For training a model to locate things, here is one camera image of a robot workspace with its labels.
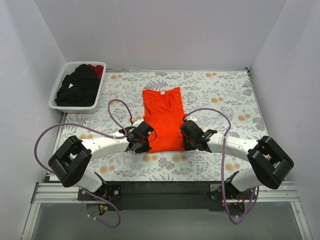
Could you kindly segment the orange t shirt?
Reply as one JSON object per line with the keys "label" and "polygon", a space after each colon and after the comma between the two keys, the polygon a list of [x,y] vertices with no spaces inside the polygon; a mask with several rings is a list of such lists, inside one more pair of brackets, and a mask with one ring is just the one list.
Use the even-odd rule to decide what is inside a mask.
{"label": "orange t shirt", "polygon": [[143,119],[155,133],[151,134],[149,154],[157,152],[181,152],[184,150],[183,134],[180,126],[184,123],[185,111],[181,96],[181,88],[156,91],[142,91]]}

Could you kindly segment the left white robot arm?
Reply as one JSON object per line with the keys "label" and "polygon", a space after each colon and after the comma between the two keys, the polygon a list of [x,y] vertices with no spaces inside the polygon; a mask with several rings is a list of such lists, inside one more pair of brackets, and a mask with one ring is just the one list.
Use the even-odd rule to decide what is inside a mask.
{"label": "left white robot arm", "polygon": [[146,121],[121,129],[111,137],[81,140],[68,137],[48,161],[48,165],[65,188],[78,186],[89,191],[95,200],[106,196],[105,182],[97,173],[87,169],[90,162],[115,153],[148,152],[148,137],[155,131]]}

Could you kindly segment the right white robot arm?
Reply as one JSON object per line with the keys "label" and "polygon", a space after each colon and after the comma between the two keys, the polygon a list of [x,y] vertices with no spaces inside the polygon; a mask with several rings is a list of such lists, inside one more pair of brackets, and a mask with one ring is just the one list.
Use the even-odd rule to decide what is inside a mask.
{"label": "right white robot arm", "polygon": [[278,189],[294,167],[293,160],[270,136],[261,139],[224,137],[216,130],[203,131],[192,120],[186,120],[180,131],[186,151],[224,153],[250,163],[250,169],[237,171],[224,181],[227,195],[232,199],[259,186]]}

